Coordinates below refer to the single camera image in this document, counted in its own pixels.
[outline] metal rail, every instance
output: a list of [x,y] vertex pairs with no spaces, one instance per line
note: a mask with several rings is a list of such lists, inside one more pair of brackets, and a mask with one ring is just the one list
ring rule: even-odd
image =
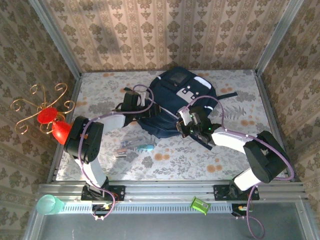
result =
[[[65,202],[78,202],[84,181],[58,181],[51,184],[41,184],[40,194],[51,194]],[[113,181],[110,185],[125,185],[124,203],[128,204],[181,204],[191,203],[197,196],[208,203],[215,201],[213,185],[229,184],[227,180],[205,181]],[[307,195],[301,182],[273,181],[258,187],[259,203],[295,203],[306,201]],[[224,203],[245,203],[231,200]]]

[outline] floral wallpaper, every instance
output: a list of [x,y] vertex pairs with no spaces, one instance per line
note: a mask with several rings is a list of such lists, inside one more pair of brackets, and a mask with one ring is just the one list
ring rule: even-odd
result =
[[0,1],[0,240],[21,239],[34,207],[39,183],[47,180],[57,142],[39,131],[33,119],[24,135],[16,122],[35,112],[24,104],[10,109],[17,98],[40,103],[29,93],[36,83],[46,86],[49,100],[54,86],[67,83],[70,97],[74,78],[52,39],[27,0]]
[[305,0],[264,71],[296,173],[320,226],[320,1]]
[[254,69],[289,0],[43,0],[83,72]]

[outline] aluminum frame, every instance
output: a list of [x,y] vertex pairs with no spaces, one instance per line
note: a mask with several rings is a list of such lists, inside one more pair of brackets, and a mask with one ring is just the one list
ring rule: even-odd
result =
[[316,225],[313,210],[308,201],[298,201],[295,203],[300,222],[307,240],[318,240],[319,229]]
[[[51,194],[64,202],[80,202],[85,181],[57,181],[40,184],[41,195]],[[228,185],[228,180],[180,180],[180,181],[110,181],[110,185],[125,185],[123,203],[131,204],[181,204],[191,203],[194,196],[212,204],[215,201],[213,185]],[[272,181],[258,187],[259,203],[296,203],[308,200],[302,182]],[[230,200],[223,203],[246,203]]]
[[264,111],[266,114],[266,118],[268,119],[268,122],[270,125],[271,133],[274,136],[274,138],[277,140],[277,142],[280,144],[280,146],[282,148],[284,148],[284,143],[282,141],[279,129],[277,127],[276,118],[275,118],[274,112],[272,110],[272,107],[271,107],[271,104],[269,101],[269,97],[268,97],[264,82],[262,80],[262,77],[261,77],[261,75],[258,75],[257,73],[255,73],[254,78],[255,78],[255,82],[258,87],[260,96],[261,96],[261,100],[262,100],[262,104],[263,104]]
[[54,44],[61,53],[65,63],[72,72],[74,78],[79,80],[81,77],[80,69],[75,61],[72,51],[68,48],[64,38],[60,34],[58,28],[55,25],[55,21],[52,19],[50,13],[45,7],[43,0],[29,0],[30,4],[34,8],[35,12],[38,14],[42,24],[44,25],[46,31],[49,33]]
[[278,22],[271,39],[269,40],[266,48],[264,49],[260,60],[255,67],[258,75],[262,75],[272,56],[276,52],[280,42],[287,33],[292,21],[294,20],[297,12],[299,11],[304,0],[290,0],[286,9]]

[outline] green plastic cup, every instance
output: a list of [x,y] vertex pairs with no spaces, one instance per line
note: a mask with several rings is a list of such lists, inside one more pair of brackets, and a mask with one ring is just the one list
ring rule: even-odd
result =
[[64,209],[65,204],[56,196],[44,195],[36,203],[36,210],[43,215],[54,215]]

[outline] metal bracket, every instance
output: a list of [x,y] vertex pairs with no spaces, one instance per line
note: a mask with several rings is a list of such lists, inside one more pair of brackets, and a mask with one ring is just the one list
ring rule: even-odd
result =
[[[126,187],[124,185],[109,185],[107,190],[115,195],[117,202],[125,200]],[[85,184],[82,188],[81,201],[112,201],[112,197],[105,192],[98,190],[89,184]]]
[[[227,185],[227,184],[214,185],[213,186],[214,200],[215,201],[238,201],[238,200],[248,201],[248,197],[252,187],[244,191],[242,194],[239,194],[236,197],[234,197],[230,194],[229,186],[230,185]],[[254,193],[252,194],[252,200],[260,200],[258,189],[255,189]]]

